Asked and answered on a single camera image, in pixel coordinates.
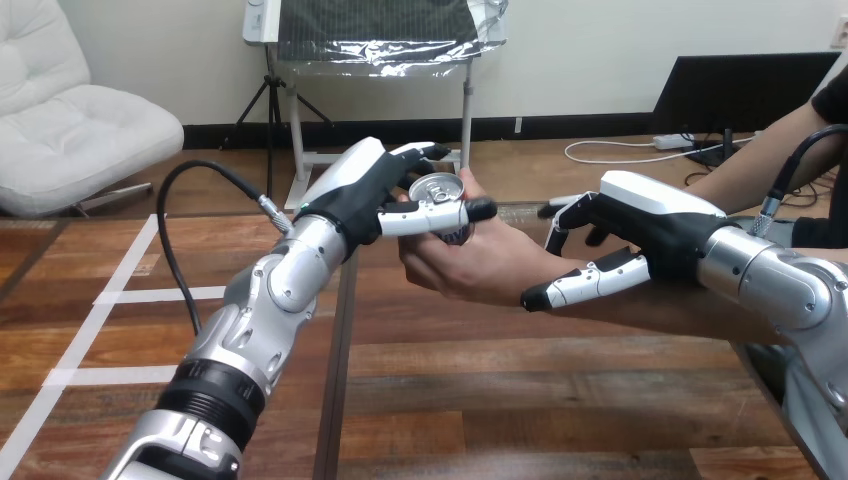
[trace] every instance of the black baseboard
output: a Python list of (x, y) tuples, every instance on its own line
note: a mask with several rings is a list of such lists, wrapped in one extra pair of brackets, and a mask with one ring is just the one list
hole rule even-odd
[[(521, 133), (515, 133), (515, 118), (477, 118), (471, 129), (472, 141), (542, 140), (551, 138), (616, 137), (644, 135), (651, 131), (653, 114), (621, 113), (606, 115), (560, 115), (524, 117)], [(231, 132), (233, 125), (186, 125), (185, 149), (218, 148)], [(459, 142), (462, 131), (460, 119), (442, 120), (382, 120), (368, 122), (336, 122), (332, 127), (321, 122), (301, 125), (303, 144), (307, 148), (343, 147), (365, 137), (379, 138), (386, 144), (431, 141)], [(229, 148), (265, 148), (268, 126), (264, 123), (245, 123), (230, 138)], [(274, 144), (291, 147), (291, 134), (286, 124), (275, 132)]]

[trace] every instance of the can lid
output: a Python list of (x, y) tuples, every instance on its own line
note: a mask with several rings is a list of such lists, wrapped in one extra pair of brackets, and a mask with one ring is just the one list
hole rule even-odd
[(462, 198), (462, 180), (449, 173), (435, 173), (418, 179), (409, 189), (409, 198), (418, 202), (445, 203)]

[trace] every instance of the white armchair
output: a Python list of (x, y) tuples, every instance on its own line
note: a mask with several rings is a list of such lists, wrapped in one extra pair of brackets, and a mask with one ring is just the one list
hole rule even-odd
[(0, 0), (0, 209), (36, 217), (149, 189), (86, 201), (182, 148), (173, 115), (90, 80), (56, 0)]

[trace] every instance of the robotic arm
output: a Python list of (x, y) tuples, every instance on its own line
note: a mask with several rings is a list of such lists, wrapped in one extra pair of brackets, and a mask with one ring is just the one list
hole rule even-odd
[[(227, 286), (225, 306), (209, 318), (154, 409), (141, 416), (100, 478), (238, 478), (242, 452), (298, 330), (356, 248), (380, 235), (461, 227), (497, 214), (488, 198), (394, 202), (390, 192), (409, 172), (432, 172), (427, 159), (449, 152), (433, 143), (387, 152), (368, 138), (342, 155), (306, 193), (293, 226), (282, 228), (288, 231), (271, 253)], [(270, 201), (260, 201), (272, 220), (279, 215)]]
[(762, 314), (797, 347), (846, 431), (848, 266), (752, 236), (710, 203), (630, 172), (608, 172), (599, 193), (552, 200), (540, 216), (552, 215), (551, 253), (560, 253), (569, 229), (588, 224), (595, 230), (587, 243), (615, 234), (641, 251), (624, 249), (527, 290), (527, 310), (604, 297), (648, 280), (701, 285)]

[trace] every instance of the cable connector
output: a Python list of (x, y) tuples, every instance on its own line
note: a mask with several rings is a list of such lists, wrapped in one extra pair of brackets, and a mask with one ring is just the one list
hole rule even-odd
[(780, 208), (780, 200), (772, 197), (766, 197), (763, 202), (763, 208), (760, 214), (751, 225), (748, 235), (757, 238), (765, 238), (771, 224), (774, 222), (774, 216), (777, 214), (777, 209)]
[(290, 231), (294, 230), (294, 224), (289, 220), (289, 217), (286, 216), (274, 202), (271, 201), (270, 198), (265, 195), (259, 196), (259, 207), (265, 212), (265, 215), (268, 215), (268, 218), (271, 219), (271, 223), (277, 230), (280, 231), (283, 235), (286, 235)]

